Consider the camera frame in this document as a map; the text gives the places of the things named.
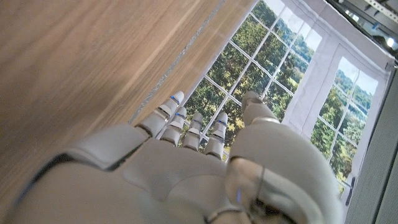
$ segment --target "green foliage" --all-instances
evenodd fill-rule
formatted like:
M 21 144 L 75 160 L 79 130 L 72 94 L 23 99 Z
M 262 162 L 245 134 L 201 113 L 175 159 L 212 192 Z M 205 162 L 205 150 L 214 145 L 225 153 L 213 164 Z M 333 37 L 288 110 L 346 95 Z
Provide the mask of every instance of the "green foliage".
M 365 127 L 365 122 L 366 116 L 363 112 L 356 105 L 350 103 L 339 131 L 358 144 Z
M 330 157 L 330 148 L 334 137 L 335 132 L 318 119 L 312 131 L 311 143 L 323 153 L 325 159 Z
M 241 52 L 231 44 L 228 44 L 220 56 L 218 56 L 207 75 L 219 84 L 219 86 L 229 91 L 248 61 L 249 59 Z
M 296 35 L 295 32 L 292 32 L 286 25 L 286 23 L 279 19 L 274 27 L 274 32 L 280 37 L 287 45 L 290 45 L 294 36 Z
M 347 95 L 351 93 L 351 89 L 353 88 L 353 81 L 348 78 L 343 71 L 340 69 L 337 70 L 335 83 L 338 87 L 341 88 Z
M 239 81 L 235 91 L 233 91 L 233 96 L 237 100 L 242 101 L 243 95 L 248 91 L 255 91 L 261 95 L 266 89 L 269 80 L 269 76 L 257 65 L 252 63 L 246 70 L 246 73 L 243 75 L 242 79 Z
M 225 147 L 226 149 L 229 149 L 235 140 L 238 131 L 244 127 L 242 109 L 233 100 L 228 100 L 221 112 L 225 112 L 228 115 L 228 123 L 225 133 Z M 208 136 L 212 134 L 213 126 L 214 123 L 207 132 Z
M 365 90 L 361 89 L 358 85 L 355 85 L 353 98 L 366 110 L 370 109 L 373 95 L 372 93 L 367 93 Z M 359 107 L 364 113 L 368 113 L 364 108 Z
M 248 55 L 252 56 L 266 33 L 266 28 L 258 23 L 251 15 L 248 15 L 248 18 L 232 37 L 232 41 L 248 53 Z
M 185 103 L 187 119 L 191 120 L 196 112 L 201 113 L 203 116 L 201 130 L 204 130 L 224 97 L 225 94 L 223 92 L 217 89 L 217 87 L 212 85 L 208 80 L 203 79 L 192 96 Z
M 304 37 L 302 34 L 298 35 L 293 45 L 293 50 L 308 62 L 311 61 L 312 55 L 314 54 L 313 49 L 308 47 L 307 43 L 304 41 Z
M 346 141 L 340 135 L 337 136 L 336 144 L 333 147 L 333 156 L 330 159 L 330 165 L 336 174 L 338 180 L 346 180 L 351 172 L 353 156 L 356 148 Z
M 287 47 L 274 34 L 270 34 L 256 55 L 256 60 L 270 74 L 273 74 L 285 55 L 286 50 Z
M 337 128 L 343 116 L 346 104 L 346 97 L 339 89 L 333 86 L 319 115 L 334 128 Z
M 285 116 L 287 105 L 290 103 L 292 97 L 293 96 L 289 95 L 278 84 L 272 82 L 264 98 L 264 102 L 279 121 L 282 121 Z
M 289 53 L 277 74 L 277 80 L 292 93 L 295 93 L 308 65 L 294 53 Z
M 275 20 L 277 18 L 275 13 L 263 1 L 259 1 L 259 3 L 254 7 L 252 13 L 266 27 L 270 27 L 275 22 Z

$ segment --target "window pane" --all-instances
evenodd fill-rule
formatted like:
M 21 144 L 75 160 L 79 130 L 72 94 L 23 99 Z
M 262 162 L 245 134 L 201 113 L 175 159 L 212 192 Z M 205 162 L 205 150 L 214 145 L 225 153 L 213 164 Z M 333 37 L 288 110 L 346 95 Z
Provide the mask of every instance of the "window pane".
M 258 23 L 252 16 L 248 15 L 248 18 L 246 18 L 242 26 L 232 37 L 232 41 L 248 55 L 252 56 L 266 36 L 266 33 L 266 28 Z
M 365 109 L 370 109 L 374 92 L 377 88 L 377 80 L 371 78 L 369 75 L 359 72 L 358 80 L 356 81 L 353 98 Z
M 319 115 L 334 128 L 337 128 L 346 105 L 347 97 L 333 85 Z
M 267 27 L 270 27 L 277 18 L 276 14 L 280 12 L 274 12 L 272 8 L 269 7 L 268 4 L 265 4 L 263 1 L 259 1 L 257 6 L 254 7 L 252 13 Z
M 330 157 L 331 144 L 334 138 L 334 130 L 318 118 L 312 131 L 311 143 L 323 153 L 326 159 Z
M 243 116 L 241 107 L 235 103 L 233 100 L 228 100 L 221 112 L 225 112 L 228 115 L 228 123 L 225 133 L 225 148 L 229 148 L 235 140 L 236 134 L 238 131 L 243 128 Z M 207 136 L 211 136 L 213 133 L 213 123 L 211 128 L 209 128 L 207 132 Z
M 207 145 L 206 139 L 202 138 L 202 139 L 200 140 L 198 152 L 204 153 L 204 152 L 205 152 L 205 149 L 206 149 L 206 145 Z
M 248 61 L 249 59 L 241 52 L 231 44 L 228 44 L 220 56 L 218 56 L 207 75 L 228 91 Z
M 267 90 L 264 102 L 271 109 L 274 115 L 282 121 L 287 105 L 290 103 L 292 96 L 290 96 L 282 87 L 272 82 L 271 86 Z
M 239 102 L 242 102 L 243 95 L 248 91 L 255 91 L 261 95 L 266 89 L 269 80 L 269 76 L 256 64 L 252 63 L 236 86 L 233 96 Z
M 277 80 L 292 93 L 295 93 L 308 65 L 290 52 L 277 74 Z
M 333 156 L 330 159 L 330 165 L 336 174 L 336 178 L 345 181 L 351 172 L 353 157 L 356 148 L 340 135 L 337 136 L 336 144 L 333 147 Z
M 366 118 L 368 116 L 359 109 L 356 103 L 350 103 L 339 131 L 358 144 L 365 127 Z
M 201 113 L 203 116 L 201 130 L 204 130 L 224 97 L 225 94 L 222 91 L 212 85 L 208 80 L 203 79 L 185 103 L 184 107 L 187 109 L 187 120 L 192 120 L 196 112 Z
M 274 34 L 270 34 L 256 56 L 259 64 L 273 74 L 285 55 L 287 47 Z
M 338 70 L 336 73 L 335 83 L 340 87 L 346 94 L 350 94 L 353 88 L 353 83 L 358 77 L 359 69 L 351 64 L 344 57 L 341 58 L 338 64 Z
M 304 24 L 294 42 L 293 49 L 306 61 L 310 62 L 321 40 L 322 37 L 315 30 L 311 29 L 308 24 Z
M 296 33 L 300 30 L 303 20 L 298 18 L 290 9 L 280 15 L 280 19 L 274 27 L 274 32 L 287 44 L 293 41 Z

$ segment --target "wooden surface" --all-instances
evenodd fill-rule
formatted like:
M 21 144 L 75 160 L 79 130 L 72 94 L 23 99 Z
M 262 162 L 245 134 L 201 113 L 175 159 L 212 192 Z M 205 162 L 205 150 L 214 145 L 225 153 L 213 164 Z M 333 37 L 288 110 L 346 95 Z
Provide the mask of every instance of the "wooden surface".
M 0 221 L 62 146 L 127 122 L 218 3 L 0 1 Z M 226 0 L 138 119 L 192 88 L 252 4 Z
M 255 3 L 257 3 L 256 0 L 227 0 L 163 85 L 156 91 L 154 97 L 138 114 L 133 124 L 137 124 L 163 103 L 165 96 L 179 90 L 186 95 L 189 94 L 193 86 L 198 84 L 200 77 L 211 67 Z

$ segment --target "ceiling light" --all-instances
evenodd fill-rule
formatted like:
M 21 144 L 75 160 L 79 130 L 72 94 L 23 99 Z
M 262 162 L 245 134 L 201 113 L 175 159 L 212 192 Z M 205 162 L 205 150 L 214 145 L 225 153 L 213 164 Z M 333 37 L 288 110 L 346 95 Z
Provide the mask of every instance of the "ceiling light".
M 393 44 L 394 44 L 394 39 L 393 39 L 393 38 L 388 38 L 388 40 L 387 40 L 387 45 L 388 45 L 389 47 L 392 47 Z

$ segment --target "window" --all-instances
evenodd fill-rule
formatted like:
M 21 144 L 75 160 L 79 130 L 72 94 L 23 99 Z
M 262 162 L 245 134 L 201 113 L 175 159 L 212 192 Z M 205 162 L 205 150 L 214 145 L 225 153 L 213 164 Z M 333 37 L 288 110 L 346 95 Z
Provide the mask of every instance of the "window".
M 351 172 L 377 84 L 377 80 L 342 57 L 315 123 L 311 142 L 328 159 L 341 185 Z
M 224 111 L 227 159 L 244 126 L 240 101 L 247 91 L 261 95 L 282 121 L 321 39 L 281 1 L 259 1 L 185 103 L 186 125 L 195 112 L 203 115 L 201 150 Z
M 254 6 L 187 98 L 184 131 L 200 112 L 203 152 L 216 117 L 227 113 L 227 160 L 244 126 L 240 101 L 245 92 L 255 91 L 283 124 L 325 156 L 346 207 L 348 182 L 359 174 L 389 72 L 382 63 L 369 63 L 319 15 L 290 3 L 295 9 L 281 0 Z

